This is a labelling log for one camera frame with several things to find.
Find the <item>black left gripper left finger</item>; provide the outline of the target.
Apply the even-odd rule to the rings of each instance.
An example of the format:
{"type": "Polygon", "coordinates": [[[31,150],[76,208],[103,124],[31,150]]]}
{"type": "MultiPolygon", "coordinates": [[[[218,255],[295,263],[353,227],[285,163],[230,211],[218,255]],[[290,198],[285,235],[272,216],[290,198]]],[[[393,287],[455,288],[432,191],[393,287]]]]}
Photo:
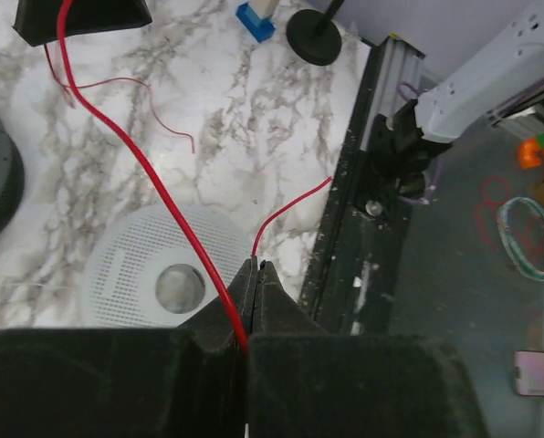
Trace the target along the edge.
{"type": "Polygon", "coordinates": [[[241,437],[246,361],[216,298],[176,328],[0,330],[0,437],[241,437]]]}

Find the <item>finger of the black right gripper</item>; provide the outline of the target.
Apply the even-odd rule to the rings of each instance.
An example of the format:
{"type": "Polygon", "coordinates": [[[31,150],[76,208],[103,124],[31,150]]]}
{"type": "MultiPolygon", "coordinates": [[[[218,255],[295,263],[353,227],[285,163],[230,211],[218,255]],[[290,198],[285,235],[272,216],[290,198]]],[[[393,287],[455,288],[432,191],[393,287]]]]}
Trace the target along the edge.
{"type": "MultiPolygon", "coordinates": [[[[61,0],[23,0],[17,3],[13,29],[31,47],[56,41],[61,0]]],[[[66,36],[86,35],[147,26],[152,16],[143,0],[72,1],[66,36]]]]}

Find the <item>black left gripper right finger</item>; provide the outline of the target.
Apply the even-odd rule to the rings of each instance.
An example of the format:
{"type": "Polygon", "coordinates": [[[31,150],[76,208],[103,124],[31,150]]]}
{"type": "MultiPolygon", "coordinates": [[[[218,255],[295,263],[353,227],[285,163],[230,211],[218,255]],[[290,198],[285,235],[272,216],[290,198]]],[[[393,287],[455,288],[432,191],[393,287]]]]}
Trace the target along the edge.
{"type": "Polygon", "coordinates": [[[261,264],[247,357],[253,437],[485,437],[466,365],[443,340],[330,335],[261,264]]]}

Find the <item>white perforated cable spool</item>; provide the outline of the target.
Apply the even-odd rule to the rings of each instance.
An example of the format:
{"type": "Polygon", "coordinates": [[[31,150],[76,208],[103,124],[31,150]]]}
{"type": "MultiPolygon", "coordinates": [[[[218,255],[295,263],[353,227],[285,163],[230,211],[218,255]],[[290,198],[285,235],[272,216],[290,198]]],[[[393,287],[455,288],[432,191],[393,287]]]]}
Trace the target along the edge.
{"type": "Polygon", "coordinates": [[[176,327],[218,293],[163,204],[144,206],[95,244],[80,290],[90,327],[176,327]]]}

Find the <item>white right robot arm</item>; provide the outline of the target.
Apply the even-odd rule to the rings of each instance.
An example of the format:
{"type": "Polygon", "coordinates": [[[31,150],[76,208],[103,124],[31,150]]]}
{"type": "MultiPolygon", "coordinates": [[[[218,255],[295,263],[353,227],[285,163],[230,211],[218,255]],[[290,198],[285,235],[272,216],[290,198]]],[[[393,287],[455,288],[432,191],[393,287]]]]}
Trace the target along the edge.
{"type": "MultiPolygon", "coordinates": [[[[20,1],[14,30],[31,47],[64,37],[143,27],[143,1],[20,1]]],[[[405,196],[431,160],[490,110],[509,110],[544,83],[544,1],[534,1],[446,81],[410,99],[392,117],[392,134],[370,151],[366,198],[405,196]]]]}

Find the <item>blue and white block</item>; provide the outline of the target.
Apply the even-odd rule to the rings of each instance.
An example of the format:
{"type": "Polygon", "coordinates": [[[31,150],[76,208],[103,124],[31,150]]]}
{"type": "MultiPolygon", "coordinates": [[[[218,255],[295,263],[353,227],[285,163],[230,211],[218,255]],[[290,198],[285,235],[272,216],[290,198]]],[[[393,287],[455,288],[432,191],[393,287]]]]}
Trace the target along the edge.
{"type": "Polygon", "coordinates": [[[248,0],[236,9],[236,17],[258,43],[270,39],[276,28],[271,19],[278,0],[248,0]]]}

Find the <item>pink smartphone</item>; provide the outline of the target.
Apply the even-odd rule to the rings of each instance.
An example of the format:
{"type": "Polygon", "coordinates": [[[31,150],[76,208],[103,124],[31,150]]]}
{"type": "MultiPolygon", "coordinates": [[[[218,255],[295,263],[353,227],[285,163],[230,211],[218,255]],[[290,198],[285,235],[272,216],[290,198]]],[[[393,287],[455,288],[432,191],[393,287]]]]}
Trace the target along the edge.
{"type": "Polygon", "coordinates": [[[518,350],[514,364],[518,395],[544,397],[544,351],[518,350]]]}

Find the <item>colourful toy cube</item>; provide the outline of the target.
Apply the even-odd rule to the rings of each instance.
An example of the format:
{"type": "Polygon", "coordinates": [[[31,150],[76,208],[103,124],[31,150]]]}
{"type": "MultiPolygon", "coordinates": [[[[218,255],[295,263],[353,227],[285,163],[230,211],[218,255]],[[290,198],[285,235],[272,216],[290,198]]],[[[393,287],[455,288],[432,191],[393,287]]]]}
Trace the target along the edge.
{"type": "Polygon", "coordinates": [[[518,163],[522,170],[544,165],[544,133],[520,143],[518,163]]]}

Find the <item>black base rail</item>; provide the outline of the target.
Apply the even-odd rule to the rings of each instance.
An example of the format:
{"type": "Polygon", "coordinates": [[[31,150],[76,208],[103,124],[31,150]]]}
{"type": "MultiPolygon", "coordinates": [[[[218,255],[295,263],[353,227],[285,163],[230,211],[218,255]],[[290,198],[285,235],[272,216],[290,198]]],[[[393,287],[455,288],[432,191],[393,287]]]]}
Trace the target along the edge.
{"type": "Polygon", "coordinates": [[[401,82],[418,85],[422,55],[387,37],[369,54],[298,302],[333,334],[388,330],[412,209],[374,202],[368,154],[386,137],[384,120],[404,103],[401,82]]]}

